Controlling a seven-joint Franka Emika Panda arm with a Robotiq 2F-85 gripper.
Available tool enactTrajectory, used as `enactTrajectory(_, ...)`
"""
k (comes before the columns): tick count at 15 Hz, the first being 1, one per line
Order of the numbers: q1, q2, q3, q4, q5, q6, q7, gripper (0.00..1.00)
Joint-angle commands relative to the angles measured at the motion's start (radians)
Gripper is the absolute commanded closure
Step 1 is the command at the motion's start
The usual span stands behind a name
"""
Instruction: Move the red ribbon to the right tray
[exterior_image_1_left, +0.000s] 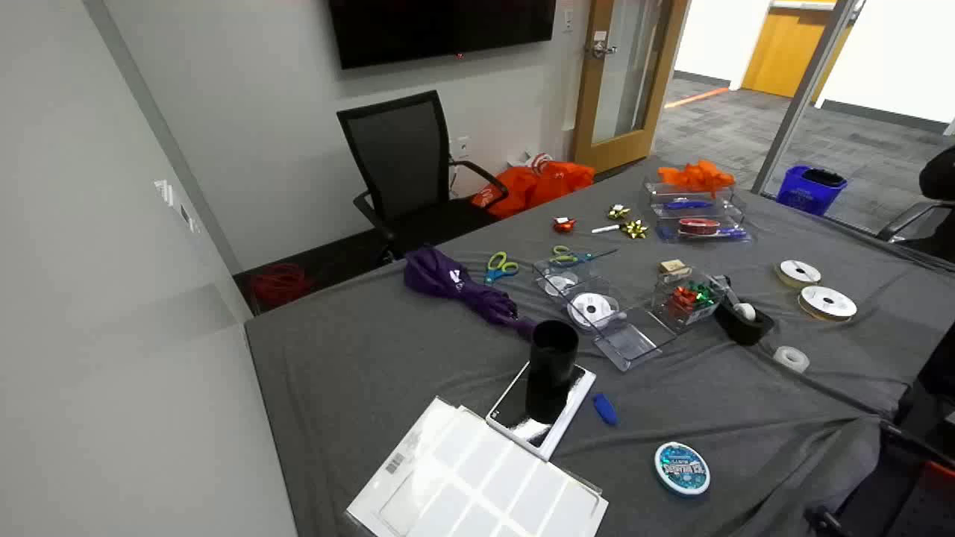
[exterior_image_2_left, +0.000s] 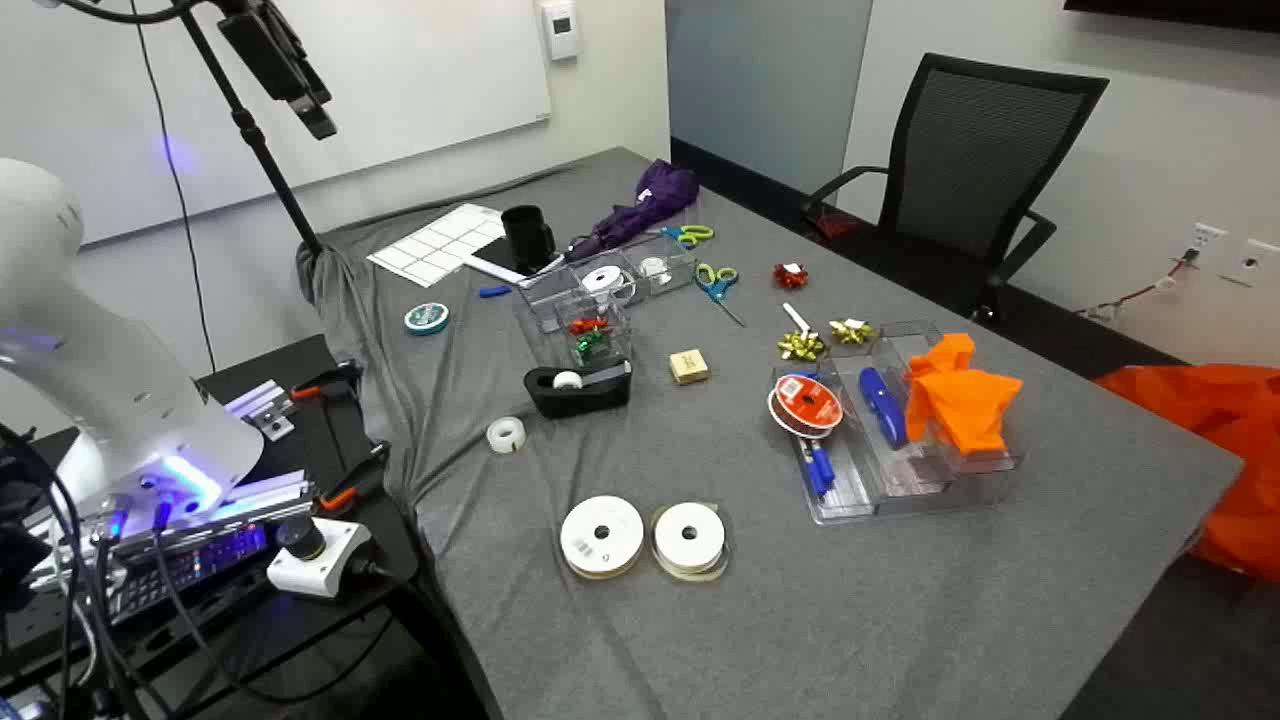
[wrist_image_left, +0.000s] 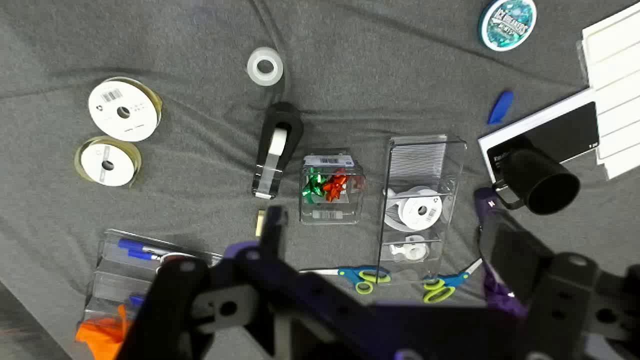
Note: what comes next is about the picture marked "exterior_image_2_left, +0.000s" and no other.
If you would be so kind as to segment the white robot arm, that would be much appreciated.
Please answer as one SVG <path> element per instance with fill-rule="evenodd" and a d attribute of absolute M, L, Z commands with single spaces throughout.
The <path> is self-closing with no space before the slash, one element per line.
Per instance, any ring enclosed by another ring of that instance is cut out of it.
<path fill-rule="evenodd" d="M 80 513 L 154 501 L 210 513 L 256 467 L 265 438 L 204 395 L 148 326 L 75 284 L 80 241 L 71 194 L 0 161 L 4 368 L 80 428 L 56 467 Z"/>

